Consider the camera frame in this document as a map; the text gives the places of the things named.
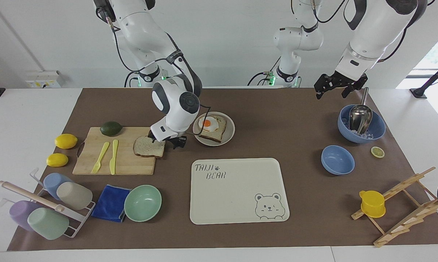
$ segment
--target green bowl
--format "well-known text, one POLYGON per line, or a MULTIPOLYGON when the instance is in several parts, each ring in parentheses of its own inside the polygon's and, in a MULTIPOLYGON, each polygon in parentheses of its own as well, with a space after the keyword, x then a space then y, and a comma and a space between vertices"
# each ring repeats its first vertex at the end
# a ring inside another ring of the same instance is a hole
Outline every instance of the green bowl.
POLYGON ((156 216, 161 209, 161 203, 159 190, 150 184, 142 184, 130 191, 124 202, 124 210, 129 219, 146 222, 156 216))

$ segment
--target white countertop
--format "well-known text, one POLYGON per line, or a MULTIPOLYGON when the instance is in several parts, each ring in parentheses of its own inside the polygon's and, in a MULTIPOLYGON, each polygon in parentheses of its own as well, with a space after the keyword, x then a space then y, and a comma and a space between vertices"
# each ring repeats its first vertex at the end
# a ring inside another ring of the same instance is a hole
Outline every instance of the white countertop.
MULTIPOLYGON (((0 180, 33 191, 36 183, 28 173, 39 167, 54 150, 54 138, 61 134, 81 89, 7 90, 0 98, 0 180)), ((422 179, 432 192, 438 187, 438 114, 427 100, 418 100, 408 90, 371 89, 370 95, 382 113, 415 172, 431 166, 435 171, 422 179)), ((0 199, 18 201, 21 196, 0 187, 0 199)), ((366 247, 283 247, 255 249, 131 249, 58 250, 4 252, 16 224, 8 206, 0 209, 0 261, 318 261, 379 262, 438 260, 438 245, 366 247)))

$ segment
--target yellow cup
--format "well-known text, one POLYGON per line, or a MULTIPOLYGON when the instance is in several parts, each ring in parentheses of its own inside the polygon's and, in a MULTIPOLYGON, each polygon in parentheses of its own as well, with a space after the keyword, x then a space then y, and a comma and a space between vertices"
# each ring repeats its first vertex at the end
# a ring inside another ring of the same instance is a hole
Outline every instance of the yellow cup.
POLYGON ((362 198, 362 211, 372 218, 380 218, 386 214, 385 199, 377 191, 360 191, 362 198))

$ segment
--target bear drawing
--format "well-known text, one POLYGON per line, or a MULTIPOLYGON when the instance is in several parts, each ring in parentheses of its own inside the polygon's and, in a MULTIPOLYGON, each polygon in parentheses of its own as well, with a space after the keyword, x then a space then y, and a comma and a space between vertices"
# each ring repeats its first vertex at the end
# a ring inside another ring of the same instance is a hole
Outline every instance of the bear drawing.
POLYGON ((256 200, 256 215, 259 219, 276 219, 277 217, 283 219, 285 209, 280 202, 280 195, 277 193, 272 196, 263 196, 262 194, 256 194, 254 199, 256 200))

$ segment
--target ice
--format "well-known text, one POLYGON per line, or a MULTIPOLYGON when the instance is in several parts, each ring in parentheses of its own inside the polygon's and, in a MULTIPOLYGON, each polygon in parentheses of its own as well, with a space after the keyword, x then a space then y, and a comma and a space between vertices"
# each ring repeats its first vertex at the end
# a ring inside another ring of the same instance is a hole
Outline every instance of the ice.
MULTIPOLYGON (((342 123, 347 129, 349 128, 349 121, 347 118, 342 118, 342 123)), ((374 139, 374 135, 370 133, 359 134, 356 130, 351 130, 351 132, 364 139, 374 139)))

